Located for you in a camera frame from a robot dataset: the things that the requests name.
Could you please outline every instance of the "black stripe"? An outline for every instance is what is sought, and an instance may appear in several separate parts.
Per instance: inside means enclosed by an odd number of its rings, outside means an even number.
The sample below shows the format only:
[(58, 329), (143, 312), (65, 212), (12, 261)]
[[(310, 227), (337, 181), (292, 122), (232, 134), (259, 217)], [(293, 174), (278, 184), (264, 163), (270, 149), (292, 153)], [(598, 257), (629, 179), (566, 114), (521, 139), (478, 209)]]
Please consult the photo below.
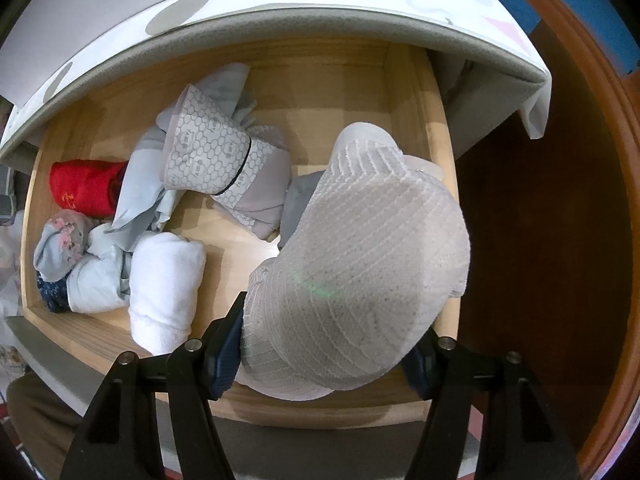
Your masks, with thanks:
[(252, 143), (251, 136), (247, 135), (247, 137), (249, 137), (249, 149), (246, 150), (246, 155), (244, 156), (244, 160), (242, 161), (242, 166), (240, 166), (240, 169), (236, 173), (236, 176), (231, 179), (231, 182), (229, 183), (229, 185), (226, 186), (225, 189), (223, 189), (219, 193), (216, 193), (213, 196), (222, 195), (226, 190), (228, 190), (231, 186), (233, 186), (233, 184), (236, 183), (236, 180), (238, 180), (238, 177), (240, 176), (240, 173), (242, 173), (242, 170), (244, 170), (244, 165), (246, 164), (246, 160), (249, 158), (249, 152), (251, 151), (251, 143)]

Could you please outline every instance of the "patterned fabric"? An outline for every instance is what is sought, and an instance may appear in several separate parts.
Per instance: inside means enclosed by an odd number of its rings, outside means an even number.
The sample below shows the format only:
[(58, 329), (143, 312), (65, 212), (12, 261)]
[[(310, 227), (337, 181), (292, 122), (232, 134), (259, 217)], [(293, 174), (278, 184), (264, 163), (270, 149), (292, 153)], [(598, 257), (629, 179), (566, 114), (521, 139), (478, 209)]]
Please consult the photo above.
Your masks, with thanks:
[(193, 85), (182, 93), (177, 109), (175, 127), (172, 118), (165, 142), (164, 186), (217, 194), (242, 168), (251, 139)]
[(286, 246), (250, 277), (237, 380), (295, 400), (375, 380), (462, 295), (469, 261), (446, 187), (384, 130), (351, 124)]
[(256, 175), (264, 166), (267, 158), (273, 153), (274, 147), (260, 139), (252, 139), (249, 156), (246, 159), (244, 168), (238, 174), (236, 181), (224, 193), (213, 197), (216, 202), (227, 208), (234, 208), (246, 193), (249, 186), (254, 182)]
[(68, 275), (86, 251), (89, 231), (97, 221), (82, 213), (63, 209), (42, 229), (33, 254), (33, 267), (45, 282), (56, 282)]
[(66, 276), (56, 282), (45, 282), (41, 274), (36, 270), (36, 284), (50, 312), (54, 314), (71, 312), (66, 293)]

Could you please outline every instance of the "red folded cloth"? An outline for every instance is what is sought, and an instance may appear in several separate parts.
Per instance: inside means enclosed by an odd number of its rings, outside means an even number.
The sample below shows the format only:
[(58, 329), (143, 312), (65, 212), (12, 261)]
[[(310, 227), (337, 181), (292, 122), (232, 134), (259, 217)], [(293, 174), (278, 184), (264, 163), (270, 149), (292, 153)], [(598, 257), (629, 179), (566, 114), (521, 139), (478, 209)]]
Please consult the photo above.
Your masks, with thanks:
[(49, 189), (62, 209), (73, 209), (93, 218), (115, 215), (126, 162), (68, 160), (55, 162), (49, 173)]

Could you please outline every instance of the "folded clothes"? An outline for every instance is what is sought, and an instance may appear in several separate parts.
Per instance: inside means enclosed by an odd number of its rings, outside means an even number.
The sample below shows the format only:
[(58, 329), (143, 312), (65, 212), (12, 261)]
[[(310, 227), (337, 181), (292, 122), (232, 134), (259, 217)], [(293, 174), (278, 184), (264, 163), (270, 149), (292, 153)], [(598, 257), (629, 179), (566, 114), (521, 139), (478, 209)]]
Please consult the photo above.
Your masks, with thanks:
[(150, 127), (131, 154), (111, 225), (124, 251), (133, 251), (144, 231), (162, 231), (184, 194), (167, 191), (160, 179), (165, 136), (157, 126)]
[(54, 162), (49, 173), (49, 188), (62, 208), (93, 218), (112, 217), (126, 167), (126, 162), (105, 160)]
[[(204, 77), (195, 86), (213, 99), (229, 116), (250, 124), (255, 100), (243, 92), (249, 67), (230, 63)], [(161, 232), (184, 195), (183, 190), (162, 184), (162, 148), (175, 103), (165, 108), (137, 143), (124, 175), (120, 199), (113, 219), (118, 245), (133, 251), (147, 230)]]
[(172, 233), (145, 234), (133, 253), (131, 337), (153, 355), (172, 352), (191, 333), (206, 252)]
[(131, 254), (118, 247), (110, 230), (110, 223), (92, 229), (86, 253), (66, 278), (73, 312), (94, 314), (129, 305)]
[(164, 144), (164, 186), (208, 193), (258, 238), (277, 229), (290, 183), (289, 152), (276, 128), (250, 128), (222, 113), (195, 86), (182, 92)]
[(50, 312), (61, 314), (70, 311), (66, 293), (66, 277), (56, 282), (45, 282), (36, 270), (36, 285)]
[(97, 221), (82, 213), (63, 209), (44, 224), (33, 254), (33, 267), (44, 282), (64, 278), (88, 247), (89, 231)]
[(369, 383), (462, 295), (469, 261), (445, 186), (384, 130), (351, 124), (286, 246), (250, 281), (237, 380), (299, 400)]

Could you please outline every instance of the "gray polka dot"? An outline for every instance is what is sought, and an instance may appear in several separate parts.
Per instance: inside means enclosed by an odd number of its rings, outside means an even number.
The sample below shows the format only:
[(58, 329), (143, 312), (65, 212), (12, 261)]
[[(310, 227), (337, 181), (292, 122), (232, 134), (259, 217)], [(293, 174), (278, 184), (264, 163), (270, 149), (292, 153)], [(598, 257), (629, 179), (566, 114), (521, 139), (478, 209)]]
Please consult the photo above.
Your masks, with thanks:
[(42, 104), (46, 103), (49, 99), (51, 99), (53, 97), (53, 94), (56, 93), (56, 90), (58, 90), (58, 85), (62, 82), (62, 80), (65, 78), (65, 75), (69, 72), (69, 70), (71, 70), (71, 66), (73, 65), (72, 61), (69, 61), (60, 72), (58, 72), (58, 75), (56, 76), (56, 78), (51, 82), (51, 84), (49, 85), (49, 88), (47, 88), (44, 92), (44, 97), (42, 98)]
[(178, 0), (158, 12), (146, 26), (145, 32), (150, 36), (162, 34), (172, 28), (179, 27), (198, 12), (209, 0)]

